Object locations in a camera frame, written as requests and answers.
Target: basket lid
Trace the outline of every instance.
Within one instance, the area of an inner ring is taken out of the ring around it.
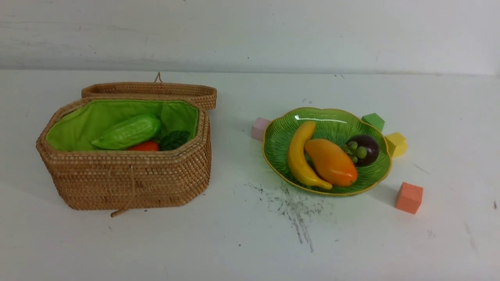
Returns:
[[[212,110],[217,106],[216,88],[196,84],[164,83],[159,72],[154,82],[100,83],[81,90],[82,98],[116,94],[137,94],[141,96],[168,95],[174,98],[187,97],[204,110]]]

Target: yellow block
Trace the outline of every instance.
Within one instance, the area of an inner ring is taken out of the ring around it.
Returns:
[[[396,158],[404,155],[408,148],[406,138],[399,132],[393,132],[385,136],[389,145],[389,155],[391,158]]]

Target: green block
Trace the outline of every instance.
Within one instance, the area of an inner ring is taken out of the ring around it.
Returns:
[[[380,132],[382,132],[382,130],[384,129],[384,125],[386,124],[384,119],[380,118],[380,116],[377,113],[371,113],[371,114],[365,115],[365,116],[361,117],[361,120],[365,123],[372,125]]]

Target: green fabric lining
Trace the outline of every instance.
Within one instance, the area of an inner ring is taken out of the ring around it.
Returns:
[[[151,113],[161,121],[160,133],[154,138],[160,141],[172,131],[188,131],[189,140],[198,130],[198,109],[181,100],[93,100],[67,114],[48,131],[45,139],[59,151],[97,150],[91,141],[108,128],[137,115]]]

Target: foam cube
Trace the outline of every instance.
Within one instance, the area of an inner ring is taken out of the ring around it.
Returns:
[[[406,138],[398,132],[386,135],[390,157],[396,158],[404,155],[408,148]]]
[[[424,189],[420,186],[403,182],[397,193],[396,209],[415,215],[422,203]]]
[[[361,117],[361,120],[365,123],[372,125],[380,132],[382,132],[382,129],[384,129],[384,125],[386,124],[384,119],[380,118],[380,116],[377,113],[367,114]]]
[[[264,139],[264,131],[268,127],[271,121],[264,118],[257,118],[251,127],[251,137],[252,139],[261,141]]]

